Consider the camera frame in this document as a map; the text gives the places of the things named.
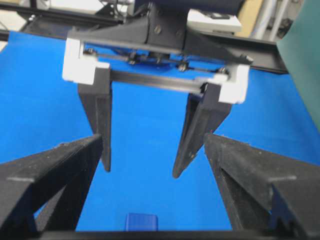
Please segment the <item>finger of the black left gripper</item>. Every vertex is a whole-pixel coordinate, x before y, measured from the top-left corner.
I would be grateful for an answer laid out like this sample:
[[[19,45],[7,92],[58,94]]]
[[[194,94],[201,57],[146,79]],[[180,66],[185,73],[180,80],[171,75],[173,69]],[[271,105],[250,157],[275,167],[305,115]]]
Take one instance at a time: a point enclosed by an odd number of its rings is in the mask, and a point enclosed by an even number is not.
[[[102,137],[101,161],[111,171],[112,81],[108,68],[96,68],[93,84],[79,83],[77,91],[91,130]]]
[[[229,115],[232,105],[219,102],[221,86],[206,84],[202,96],[190,93],[187,98],[183,129],[173,165],[172,176],[179,178],[197,156],[204,136],[214,131]]]

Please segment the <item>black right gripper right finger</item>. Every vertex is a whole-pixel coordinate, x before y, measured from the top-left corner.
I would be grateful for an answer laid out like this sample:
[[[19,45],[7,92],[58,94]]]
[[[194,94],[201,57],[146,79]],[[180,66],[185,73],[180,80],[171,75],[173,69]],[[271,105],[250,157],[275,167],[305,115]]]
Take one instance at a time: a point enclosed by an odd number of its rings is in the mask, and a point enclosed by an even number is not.
[[[318,165],[212,133],[204,150],[234,230],[319,236]]]

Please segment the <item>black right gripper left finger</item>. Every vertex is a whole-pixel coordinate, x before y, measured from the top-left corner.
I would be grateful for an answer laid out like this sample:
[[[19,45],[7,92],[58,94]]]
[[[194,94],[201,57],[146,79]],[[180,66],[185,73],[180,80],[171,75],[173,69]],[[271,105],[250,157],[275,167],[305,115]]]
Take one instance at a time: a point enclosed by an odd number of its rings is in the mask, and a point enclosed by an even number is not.
[[[0,235],[75,231],[103,151],[95,134],[0,165]]]

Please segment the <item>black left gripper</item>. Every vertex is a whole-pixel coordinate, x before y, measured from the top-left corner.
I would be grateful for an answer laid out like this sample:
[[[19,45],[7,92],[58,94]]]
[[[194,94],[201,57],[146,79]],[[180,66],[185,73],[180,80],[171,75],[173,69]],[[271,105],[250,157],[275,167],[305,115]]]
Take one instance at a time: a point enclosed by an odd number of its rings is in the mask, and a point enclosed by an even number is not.
[[[234,55],[188,25],[190,10],[196,11],[193,22],[204,29],[203,12],[235,16],[241,6],[241,2],[136,2],[134,13],[126,15],[122,24],[68,32],[62,77],[65,81],[91,85],[96,69],[107,67],[93,54],[84,55],[85,44],[144,50],[153,53],[157,60],[171,54],[220,60],[229,64],[230,69],[209,81],[221,86],[220,102],[241,104],[247,95],[252,60]]]

